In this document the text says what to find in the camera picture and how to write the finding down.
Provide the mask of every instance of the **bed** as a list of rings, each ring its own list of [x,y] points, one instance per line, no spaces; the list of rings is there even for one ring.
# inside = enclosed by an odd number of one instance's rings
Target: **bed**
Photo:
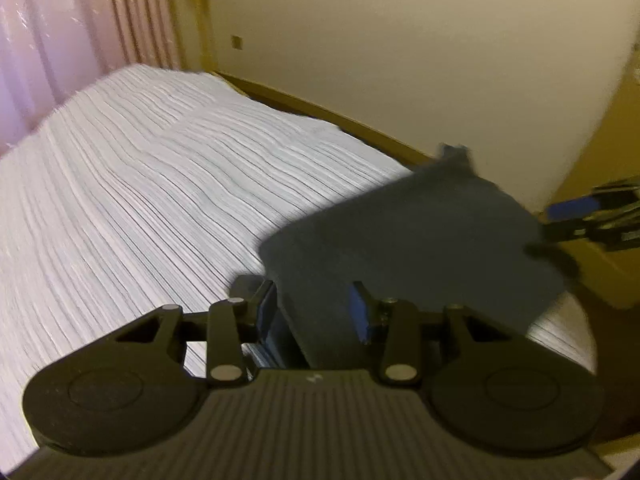
[[[20,398],[37,370],[159,305],[206,309],[261,272],[269,232],[409,171],[332,124],[177,72],[213,68],[193,49],[207,43],[199,0],[46,1],[0,0],[4,472],[35,447]],[[529,336],[595,371],[570,294]],[[186,367],[201,375],[203,358],[190,346]]]
[[[161,304],[206,309],[261,272],[269,232],[408,171],[213,75],[133,65],[78,92],[0,160],[0,468],[34,449],[20,396],[41,367]],[[571,296],[529,335],[594,370]]]

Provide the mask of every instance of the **beige wall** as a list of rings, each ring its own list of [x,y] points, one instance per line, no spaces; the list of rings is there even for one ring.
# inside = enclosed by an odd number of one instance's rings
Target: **beige wall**
[[[202,49],[198,30],[198,10],[195,0],[172,0],[175,31],[182,56],[182,68],[199,72],[202,67]]]
[[[617,86],[640,0],[209,0],[219,69],[426,153],[474,150],[531,208]],[[231,48],[230,36],[244,39]]]

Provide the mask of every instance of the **electrical outlet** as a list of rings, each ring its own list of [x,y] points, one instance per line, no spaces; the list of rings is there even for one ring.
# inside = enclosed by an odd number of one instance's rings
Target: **electrical outlet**
[[[232,36],[231,46],[236,50],[242,50],[242,38],[240,36]]]

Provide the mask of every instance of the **metal pin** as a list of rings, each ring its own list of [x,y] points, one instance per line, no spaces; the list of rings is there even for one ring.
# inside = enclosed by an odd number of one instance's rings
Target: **metal pin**
[[[235,381],[242,376],[242,370],[235,365],[218,365],[210,374],[217,381]]]
[[[417,374],[418,370],[405,364],[391,365],[385,370],[385,375],[392,381],[411,381]]]

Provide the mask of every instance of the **round pad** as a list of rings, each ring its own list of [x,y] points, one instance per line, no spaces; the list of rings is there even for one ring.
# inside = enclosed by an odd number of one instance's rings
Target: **round pad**
[[[474,344],[431,384],[431,405],[450,430],[493,452],[548,455],[579,447],[603,395],[580,366],[534,343]]]
[[[169,436],[194,411],[197,381],[153,344],[96,345],[41,370],[22,398],[40,444],[97,456]]]

